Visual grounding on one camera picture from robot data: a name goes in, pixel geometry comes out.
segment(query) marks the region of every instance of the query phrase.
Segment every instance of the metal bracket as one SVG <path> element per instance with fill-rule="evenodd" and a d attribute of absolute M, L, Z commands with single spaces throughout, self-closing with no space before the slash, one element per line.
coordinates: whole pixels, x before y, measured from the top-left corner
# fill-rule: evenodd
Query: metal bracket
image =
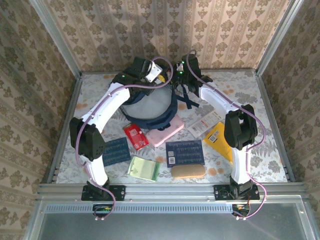
<path fill-rule="evenodd" d="M 219 184 L 213 186 L 214 197 L 216 201 L 239 201 L 239 199 L 233 199 L 230 194 L 230 185 L 229 184 Z M 259 190 L 257 185 L 253 185 L 252 189 L 248 190 L 244 196 L 241 196 L 241 200 L 260 200 Z"/>
<path fill-rule="evenodd" d="M 113 193 L 116 201 L 124 201 L 126 196 L 126 186 L 125 185 L 110 185 L 109 191 Z M 95 190 L 90 188 L 88 185 L 83 186 L 82 201 L 112 201 L 112 197 L 107 195 L 106 197 L 102 197 Z"/>

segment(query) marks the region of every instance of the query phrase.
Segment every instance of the pink box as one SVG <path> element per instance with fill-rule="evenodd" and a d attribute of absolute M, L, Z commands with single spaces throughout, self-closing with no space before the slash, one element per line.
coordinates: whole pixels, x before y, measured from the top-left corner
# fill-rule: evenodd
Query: pink box
<path fill-rule="evenodd" d="M 149 143 L 155 147 L 159 147 L 165 142 L 165 140 L 169 139 L 183 129 L 184 126 L 185 123 L 182 121 L 182 119 L 178 115 L 175 115 L 170 121 L 170 127 L 163 131 L 159 131 L 158 129 L 150 130 L 145 136 L 149 140 Z"/>

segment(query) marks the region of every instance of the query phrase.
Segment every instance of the blue card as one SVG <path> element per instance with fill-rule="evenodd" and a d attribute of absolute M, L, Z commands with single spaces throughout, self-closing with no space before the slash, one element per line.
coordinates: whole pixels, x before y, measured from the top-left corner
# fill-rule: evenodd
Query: blue card
<path fill-rule="evenodd" d="M 170 141 L 165 143 L 168 168 L 176 165 L 205 164 L 201 140 Z"/>
<path fill-rule="evenodd" d="M 127 138 L 108 141 L 102 154 L 102 160 L 105 167 L 131 160 Z"/>

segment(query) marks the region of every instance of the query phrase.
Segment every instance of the beige sponge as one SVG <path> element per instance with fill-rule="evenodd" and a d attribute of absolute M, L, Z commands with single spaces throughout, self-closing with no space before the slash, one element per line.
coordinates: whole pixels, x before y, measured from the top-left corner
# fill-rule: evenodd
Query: beige sponge
<path fill-rule="evenodd" d="M 202 178 L 206 174 L 206 169 L 201 164 L 173 166 L 171 175 L 175 179 Z"/>

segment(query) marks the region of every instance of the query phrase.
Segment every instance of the patterned wall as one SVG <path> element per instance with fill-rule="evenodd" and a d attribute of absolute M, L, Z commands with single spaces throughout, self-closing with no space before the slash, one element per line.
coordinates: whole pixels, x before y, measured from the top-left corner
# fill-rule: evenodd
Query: patterned wall
<path fill-rule="evenodd" d="M 134 56 L 202 68 L 255 68 L 288 0 L 45 0 L 79 69 L 123 70 Z"/>
<path fill-rule="evenodd" d="M 320 1 L 304 1 L 263 73 L 298 181 L 320 220 Z"/>
<path fill-rule="evenodd" d="M 0 239 L 21 239 L 74 85 L 27 0 L 0 1 Z"/>

